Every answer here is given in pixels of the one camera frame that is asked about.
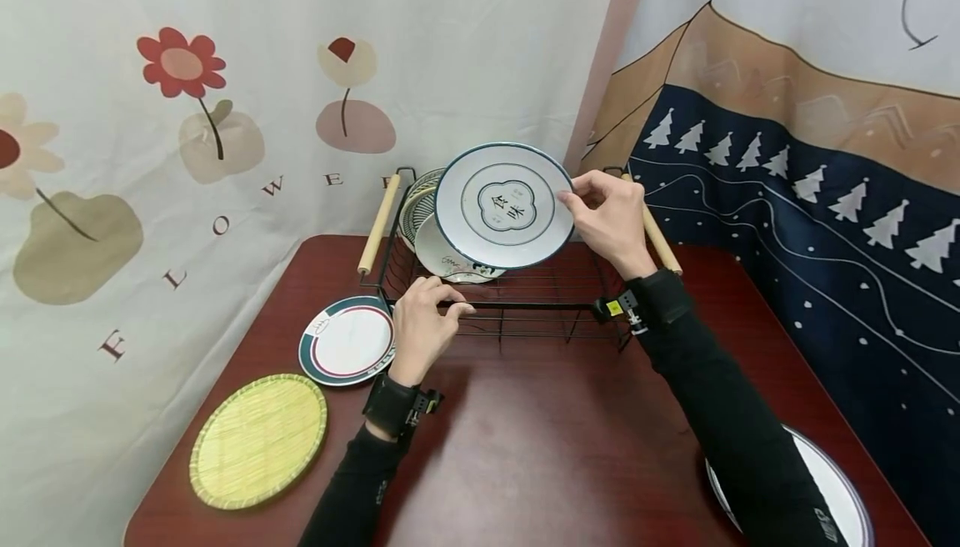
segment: wrist strap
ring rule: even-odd
[[[593,305],[593,315],[601,324],[625,315],[631,332],[643,334],[650,328],[673,324],[690,309],[693,301],[683,288],[680,276],[662,268],[646,278],[627,281],[627,290],[617,299],[598,299]]]
[[[436,412],[442,401],[440,391],[424,393],[419,385],[404,387],[383,371],[373,380],[362,414],[387,434],[400,438],[417,427],[421,415]]]

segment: right hand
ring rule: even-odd
[[[624,280],[656,273],[643,235],[643,185],[594,169],[573,180],[573,193],[557,195],[589,248],[612,263]],[[598,203],[589,208],[583,200]]]

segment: woven bamboo mat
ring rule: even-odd
[[[203,425],[190,484],[203,503],[241,509],[284,490],[310,464],[327,429],[327,400],[296,374],[260,378],[227,397]]]

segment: fabric backdrop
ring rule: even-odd
[[[960,536],[956,3],[642,0],[582,161],[737,256],[934,545]]]
[[[0,544],[120,545],[298,243],[366,233],[394,168],[563,159],[610,1],[0,0]]]

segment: wooden handle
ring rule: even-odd
[[[631,180],[630,174],[624,174],[620,177],[624,180]],[[647,233],[650,243],[654,245],[654,250],[657,251],[657,257],[663,263],[663,267],[673,270],[676,274],[683,274],[677,256],[673,254],[673,249],[670,249],[670,244],[666,242],[666,237],[659,229],[654,214],[650,213],[650,208],[646,204],[643,205],[643,230]]]
[[[373,227],[370,229],[370,236],[367,237],[367,245],[362,249],[360,263],[357,266],[359,274],[370,274],[373,268],[373,260],[377,258],[377,251],[380,249],[380,242],[383,239],[383,230],[387,227],[387,217],[390,217],[390,210],[393,207],[393,200],[397,198],[397,190],[400,188],[400,174],[394,174],[387,183],[387,189],[383,192],[383,200],[380,201],[380,209],[377,211],[377,217],[373,219]]]

